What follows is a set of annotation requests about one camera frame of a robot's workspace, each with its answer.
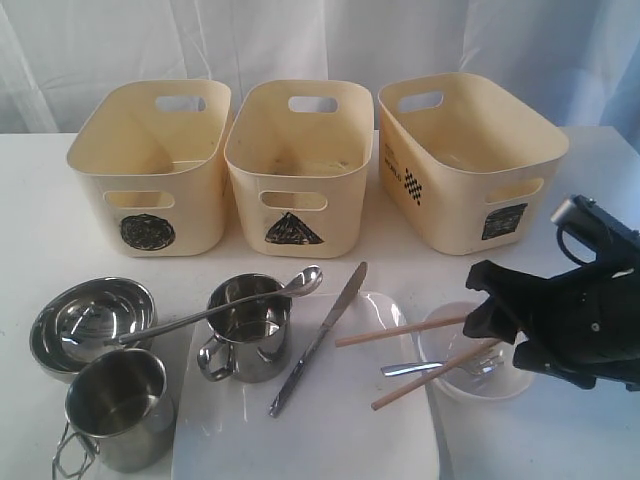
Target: stainless steel mug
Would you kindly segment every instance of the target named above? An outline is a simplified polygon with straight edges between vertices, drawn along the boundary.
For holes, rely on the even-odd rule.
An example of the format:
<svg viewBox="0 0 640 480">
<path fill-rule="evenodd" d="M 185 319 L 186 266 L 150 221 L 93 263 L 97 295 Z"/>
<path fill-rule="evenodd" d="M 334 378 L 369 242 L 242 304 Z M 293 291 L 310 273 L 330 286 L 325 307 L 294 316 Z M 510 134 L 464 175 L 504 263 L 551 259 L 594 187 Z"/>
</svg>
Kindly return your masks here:
<svg viewBox="0 0 640 480">
<path fill-rule="evenodd" d="M 146 350 L 116 350 L 87 365 L 69 387 L 65 413 L 67 425 L 53 458 L 54 479 L 58 472 L 81 478 L 96 457 L 113 470 L 135 472 L 162 457 L 173 442 L 175 410 L 166 371 Z M 69 473 L 60 455 L 73 438 L 85 456 L 80 468 Z"/>
<path fill-rule="evenodd" d="M 213 292 L 207 308 L 282 287 L 266 275 L 239 275 Z M 210 315 L 207 320 L 213 335 L 197 358 L 204 377 L 216 382 L 232 376 L 257 383 L 278 375 L 291 357 L 290 312 L 291 299 L 274 296 Z M 212 370 L 214 360 L 219 367 Z"/>
</svg>

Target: white backdrop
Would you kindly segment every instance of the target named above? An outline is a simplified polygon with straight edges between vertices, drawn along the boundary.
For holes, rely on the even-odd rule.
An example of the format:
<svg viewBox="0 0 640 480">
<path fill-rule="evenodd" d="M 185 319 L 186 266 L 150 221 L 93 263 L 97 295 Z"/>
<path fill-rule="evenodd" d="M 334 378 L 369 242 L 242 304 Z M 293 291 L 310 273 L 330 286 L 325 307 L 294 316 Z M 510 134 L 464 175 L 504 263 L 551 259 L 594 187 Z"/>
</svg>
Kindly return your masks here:
<svg viewBox="0 0 640 480">
<path fill-rule="evenodd" d="M 75 132 L 112 89 L 212 78 L 496 81 L 640 148 L 638 0 L 0 0 L 0 132 Z"/>
</svg>

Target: metal fork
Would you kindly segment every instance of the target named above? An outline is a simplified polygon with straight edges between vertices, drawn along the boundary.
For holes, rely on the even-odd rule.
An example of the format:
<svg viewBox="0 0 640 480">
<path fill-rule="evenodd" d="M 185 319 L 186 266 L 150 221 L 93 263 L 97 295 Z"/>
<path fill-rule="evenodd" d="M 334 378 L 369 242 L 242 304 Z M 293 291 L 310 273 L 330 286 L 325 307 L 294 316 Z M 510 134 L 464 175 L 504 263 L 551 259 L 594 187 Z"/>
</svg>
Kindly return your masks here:
<svg viewBox="0 0 640 480">
<path fill-rule="evenodd" d="M 463 363 L 459 367 L 469 375 L 479 377 L 493 372 L 496 368 L 504 363 L 502 356 L 497 353 L 490 357 L 481 357 L 473 359 L 467 363 Z M 380 371 L 385 377 L 396 377 L 398 375 L 405 375 L 407 373 L 425 372 L 441 367 L 445 362 L 412 362 L 412 363 L 400 363 L 398 365 L 388 365 L 382 367 Z"/>
</svg>

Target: chopstick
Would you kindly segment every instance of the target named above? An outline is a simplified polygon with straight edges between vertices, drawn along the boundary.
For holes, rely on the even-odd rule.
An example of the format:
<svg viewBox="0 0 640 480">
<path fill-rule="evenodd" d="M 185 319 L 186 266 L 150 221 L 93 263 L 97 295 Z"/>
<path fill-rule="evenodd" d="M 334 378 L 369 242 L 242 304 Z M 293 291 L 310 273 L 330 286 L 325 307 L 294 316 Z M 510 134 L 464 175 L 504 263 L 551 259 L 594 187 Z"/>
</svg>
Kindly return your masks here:
<svg viewBox="0 0 640 480">
<path fill-rule="evenodd" d="M 435 370 L 432 370 L 431 372 L 429 372 L 427 375 L 417 378 L 414 381 L 409 382 L 406 385 L 398 388 L 397 390 L 394 390 L 393 392 L 376 400 L 371 404 L 371 408 L 373 410 L 378 410 L 382 407 L 389 405 L 391 402 L 399 399 L 400 397 L 405 396 L 407 393 L 412 392 L 417 388 L 422 387 L 423 385 L 426 385 L 434 378 L 438 378 L 440 375 L 443 375 L 447 373 L 449 370 L 454 369 L 458 365 L 461 365 L 464 362 L 471 360 L 476 355 L 484 352 L 485 350 L 489 350 L 491 347 L 496 346 L 500 342 L 501 340 L 499 339 L 485 340 L 484 342 L 480 343 L 476 347 L 471 348 L 467 350 L 465 353 L 462 353 L 457 357 L 452 358 L 447 363 L 445 363 L 442 367 L 438 367 Z"/>
<path fill-rule="evenodd" d="M 466 317 L 443 318 L 442 320 L 434 320 L 432 322 L 421 322 L 416 323 L 415 325 L 403 325 L 402 327 L 388 328 L 386 330 L 380 330 L 379 332 L 363 333 L 361 335 L 354 335 L 352 337 L 339 338 L 338 340 L 336 340 L 336 347 L 346 347 L 348 345 L 370 342 L 372 340 L 379 340 L 381 338 L 404 335 L 405 333 L 422 332 L 424 330 L 430 330 L 432 328 L 446 327 L 447 325 L 463 323 L 465 320 Z"/>
</svg>

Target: cream storage bin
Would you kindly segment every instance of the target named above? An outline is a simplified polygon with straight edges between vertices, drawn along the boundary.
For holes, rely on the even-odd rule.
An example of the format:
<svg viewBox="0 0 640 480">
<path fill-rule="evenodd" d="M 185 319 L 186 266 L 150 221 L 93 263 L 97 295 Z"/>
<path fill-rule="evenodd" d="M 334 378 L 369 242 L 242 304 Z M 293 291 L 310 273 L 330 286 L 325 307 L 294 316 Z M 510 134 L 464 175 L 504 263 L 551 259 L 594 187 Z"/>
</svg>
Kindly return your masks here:
<svg viewBox="0 0 640 480">
<path fill-rule="evenodd" d="M 464 255 L 523 237 L 569 147 L 558 128 L 467 73 L 388 85 L 379 100 L 382 183 L 428 245 Z"/>
<path fill-rule="evenodd" d="M 296 106 L 316 98 L 330 100 L 334 111 Z M 249 245 L 292 257 L 349 251 L 360 231 L 372 142 L 373 101 L 360 85 L 279 80 L 254 88 L 225 149 Z"/>
<path fill-rule="evenodd" d="M 220 240 L 231 121 L 231 91 L 210 80 L 137 82 L 106 97 L 67 162 L 116 250 L 195 255 Z"/>
</svg>

